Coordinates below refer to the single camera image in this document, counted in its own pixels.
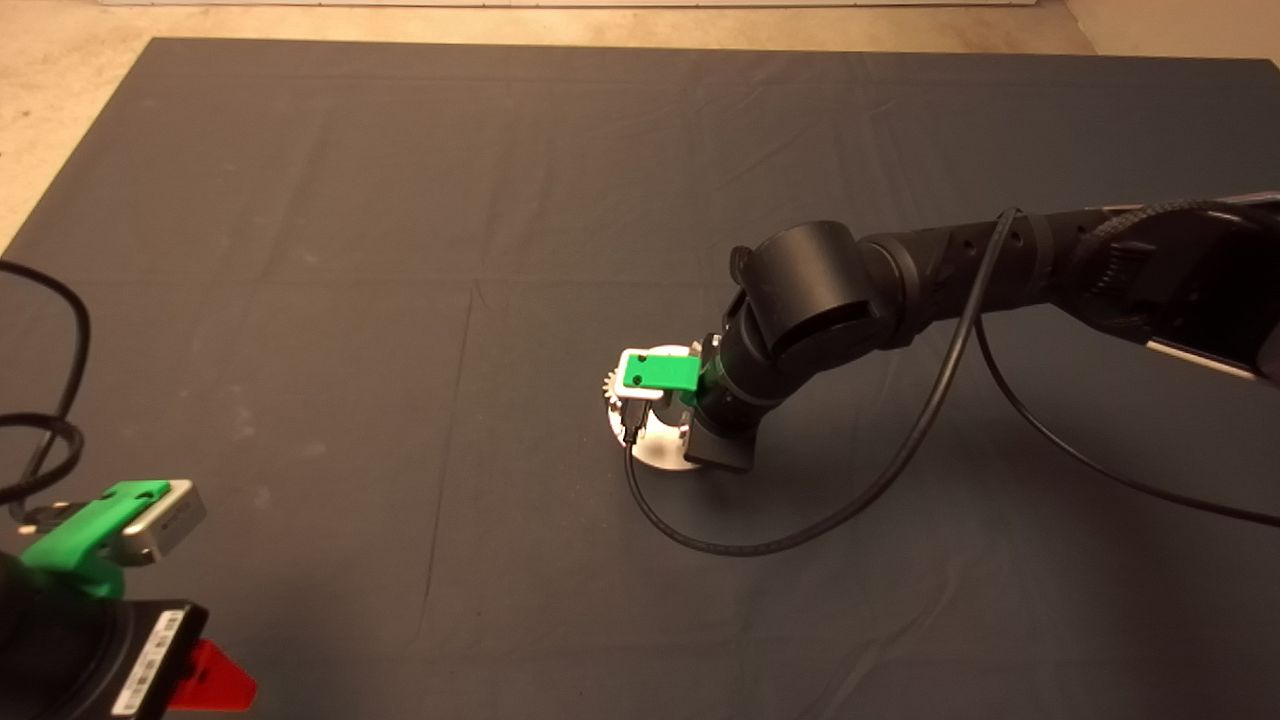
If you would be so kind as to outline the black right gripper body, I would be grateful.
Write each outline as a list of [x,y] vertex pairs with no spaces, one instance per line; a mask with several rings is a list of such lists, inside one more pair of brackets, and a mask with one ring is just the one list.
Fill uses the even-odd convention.
[[755,466],[756,406],[736,398],[690,409],[684,459],[691,464],[745,473]]

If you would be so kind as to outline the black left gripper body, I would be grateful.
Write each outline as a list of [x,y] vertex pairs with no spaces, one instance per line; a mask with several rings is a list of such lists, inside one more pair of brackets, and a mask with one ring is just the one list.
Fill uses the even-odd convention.
[[4,719],[163,719],[209,611],[186,600],[3,598]]

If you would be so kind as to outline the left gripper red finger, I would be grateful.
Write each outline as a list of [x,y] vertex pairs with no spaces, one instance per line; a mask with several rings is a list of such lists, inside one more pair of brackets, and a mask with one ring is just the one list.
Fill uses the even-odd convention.
[[257,696],[257,682],[210,639],[200,638],[188,655],[174,689],[174,710],[247,712]]

